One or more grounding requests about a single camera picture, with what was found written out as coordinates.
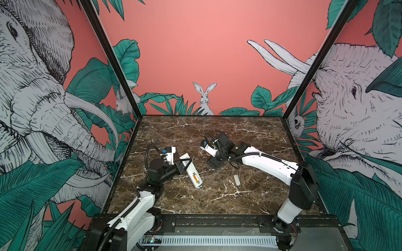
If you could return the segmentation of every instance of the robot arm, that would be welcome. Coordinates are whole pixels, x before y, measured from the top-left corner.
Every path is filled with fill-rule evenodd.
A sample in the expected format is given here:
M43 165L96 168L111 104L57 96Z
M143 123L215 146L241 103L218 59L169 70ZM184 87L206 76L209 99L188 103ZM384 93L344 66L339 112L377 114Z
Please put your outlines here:
M208 142L208 136L214 138L214 146ZM273 224L278 232L288 229L303 209L311 208L317 197L316 175L312 166L304 161L297 164L279 159L243 142L234 145L223 132L220 132L216 138L206 135L200 147L211 155L208 164L213 167L221 166L223 160L241 162L271 174L290 186L288 198L273 219Z
M127 245L123 247L123 250L132 250L144 233L157 231L161 227L161 211L153 208L153 205L162 195L163 183L186 171L194 174L193 178L196 177L195 174L198 175L189 155L186 153L180 157L179 161L174 162L175 152L175 147L166 147L160 152L161 158L151 161L146 178L135 192L136 198L118 216L106 224L105 227L108 231L100 236L102 241L96 247L97 251L108 250L107 246L114 245L112 232L116 230L124 229L125 231ZM193 181L193 184L199 187L202 181L199 176L197 177L197 182ZM99 239L94 237L94 241L98 243Z

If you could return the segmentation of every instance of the elephant eye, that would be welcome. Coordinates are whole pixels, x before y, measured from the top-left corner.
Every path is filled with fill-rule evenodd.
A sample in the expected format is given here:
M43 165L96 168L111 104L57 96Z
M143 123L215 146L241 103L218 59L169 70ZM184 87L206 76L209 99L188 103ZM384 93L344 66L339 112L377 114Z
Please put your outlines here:
M356 92L357 92L357 88L356 88L356 86L353 86L353 88L352 88L352 95L353 95L353 97L356 99Z
M7 28L10 31L11 35L14 37L14 39L16 39L18 37L18 32L16 31L16 29L14 29L14 27L10 22L7 22Z

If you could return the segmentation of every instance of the pink wall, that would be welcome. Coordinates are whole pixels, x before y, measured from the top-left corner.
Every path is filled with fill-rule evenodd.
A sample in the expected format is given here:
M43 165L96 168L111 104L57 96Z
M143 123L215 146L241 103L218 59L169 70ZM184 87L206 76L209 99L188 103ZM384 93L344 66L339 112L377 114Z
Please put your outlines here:
M269 39L305 61L329 31L330 0L122 2L124 20L101 1L100 18L113 46L122 39L138 42L140 74L133 91L184 95L192 104L201 97L192 82L204 90L217 83L209 94L215 114L231 107L255 110L250 97L258 85L273 98L287 89L291 76L268 65L247 40L268 48ZM146 108L159 114L149 103Z

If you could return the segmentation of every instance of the black metal frame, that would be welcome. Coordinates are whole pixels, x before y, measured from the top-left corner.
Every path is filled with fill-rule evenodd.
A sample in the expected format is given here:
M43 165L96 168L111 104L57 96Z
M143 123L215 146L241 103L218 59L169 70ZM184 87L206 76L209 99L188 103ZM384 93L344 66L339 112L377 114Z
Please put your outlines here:
M359 3L359 0L348 0L345 7L342 9L342 12L339 14L337 20L335 21L334 26L332 27L327 38L325 39L324 43L322 44L322 46L317 54L316 59L314 59L313 63L311 64L310 69L308 70L308 72L305 75L303 81L301 82L299 88L297 89L295 96L293 97L289 106L286 108L286 111L283 114L284 120L287 120L289 118L290 113L293 111L293 109L297 105L297 102L299 102L299 99L302 97L307 86L311 83L318 68L320 67L321 63L324 61L326 55L328 54L332 45L335 43L335 40L339 36L340 32L342 31L343 27L345 26L346 22L348 21L350 15L352 14L353 10L355 9L355 7L358 3Z
M89 22L92 25L92 28L95 31L96 36L99 39L100 44L102 45L103 50L105 51L105 54L107 56L107 59L109 60L110 65L113 68L113 71L115 72L118 81L121 83L121 86L123 87L123 90L130 101L131 106L133 107L134 114L135 116L139 119L142 117L142 114L138 108L137 103L134 100L133 94L131 93L131 89L127 84L127 80L125 78L125 75L120 67L120 64L116 58L116 55L113 51L112 46L110 45L110 42L106 36L105 31L103 30L101 21L99 20L98 14L96 13L95 9L92 6L92 1L91 0L80 0L81 5L86 13L86 16L88 17Z
M127 144L127 149L126 149L126 151L124 153L123 159L121 160L119 170L116 173L115 179L113 180L112 187L110 188L109 195L107 196L106 202L103 205L103 209L101 211L102 214L106 214L107 211L109 210L110 203L112 202L113 196L114 196L115 191L116 191L117 184L120 181L120 176L121 176L121 174L123 172L123 169L124 169L125 164L127 162L128 156L130 155L130 149L133 146L135 137L137 136L137 133L138 133L138 129L141 126L141 122L142 122L142 117L138 118L138 120L137 120L137 122L135 124L133 133L131 134L130 140L129 140L128 144Z
M239 116L239 115L158 115L158 114L150 114L143 115L144 117L217 117L217 118L282 118L282 116Z
M114 219L118 214L96 214L93 217L94 223L91 224L89 231L93 231L91 240L85 238L83 246L97 246L96 241L101 236L102 230L106 224ZM162 228L157 232L147 232L144 235L163 235L164 233L174 233L177 227L180 228L225 228L225 227L238 227L238 228L259 228L261 233L270 233L271 235L286 235L278 233L271 229L265 223L269 222L274 216L266 214L162 214L162 221L164 222ZM336 228L338 229L342 240L344 241L348 251L353 251L352 244L346 235L345 230L340 224L336 215L299 215L296 217L296 222L299 224L298 233L304 228Z
M137 135L138 129L141 126L141 122L142 122L142 117L143 115L141 114L138 105L136 104L132 94L131 94L131 90L127 84L127 80L125 78L125 75L120 67L120 64L116 58L116 55L113 51L113 48L106 36L105 31L103 30L102 24L99 20L99 17L95 11L95 9L92 6L92 2L91 0L80 0L81 5L88 17L88 20L90 21L98 39L99 42L102 45L102 48L105 51L105 54L117 76L117 79L120 81L120 83L122 84L122 88L124 90L124 92L126 93L126 96L131 104L131 106L133 107L133 111L134 111L134 116L137 117L137 123L135 125L133 134L131 135L130 141L128 143L127 149L130 149L135 137ZM298 88L295 96L293 97L290 105L288 106L288 108L286 109L285 113L283 114L283 116L222 116L222 115L202 115L202 116L207 116L207 117L267 117L267 118L281 118L283 127L285 128L285 131L288 135L288 138L291 142L291 145L293 147L293 150L295 151L296 157L298 159L298 161L303 161L303 157L297 147L297 144L293 138L293 136L290 133L290 129L288 124L286 123L286 120L289 118L290 112L294 109L294 107L297 105L299 99L301 98L301 96L303 95L304 91L306 90L307 86L310 84L314 74L316 73L316 71L318 70L319 66L321 65L321 63L323 62L323 60L325 59L327 53L329 52L330 48L332 47L332 45L334 44L336 38L338 37L339 33L341 32L341 30L343 29L344 25L346 24L349 16L351 15L351 13L353 12L354 8L356 7L357 3L359 2L359 0L348 0L348 2L346 3L345 7L343 8L342 12L340 13L339 17L337 18L333 28L331 29L331 31L329 32L324 44L322 45L322 47L320 48L317 57L315 58L314 62L312 63L310 69L308 70L305 78L303 79L300 87ZM199 115L145 115L145 116L173 116L173 117L180 117L180 116L186 116L186 117L190 117L190 116L199 116ZM109 193L109 196L106 200L106 203L103 207L102 213L106 213L108 211L108 208L110 206L110 203L112 201L113 195L115 193L116 190L116 186L119 182L120 179L120 175L124 169L125 163L127 161L129 155L129 151L126 150L123 160L120 164L119 170L116 174L115 180L113 182L113 185L111 187L111 191ZM322 200L321 197L319 197L319 204L322 204Z

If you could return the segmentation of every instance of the rabbit illustration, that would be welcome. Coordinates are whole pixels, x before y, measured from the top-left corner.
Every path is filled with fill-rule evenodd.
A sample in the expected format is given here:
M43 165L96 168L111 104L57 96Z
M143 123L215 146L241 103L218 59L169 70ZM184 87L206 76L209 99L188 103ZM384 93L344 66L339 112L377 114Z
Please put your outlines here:
M202 110L202 109L204 110L201 113L201 115L214 115L213 111L211 111L211 109L208 106L208 103L209 103L208 93L216 87L216 83L210 84L205 92L202 89L201 85L197 84L196 82L193 82L193 84L194 84L194 87L197 90L197 92L201 93L201 104L200 104L201 109L200 110Z

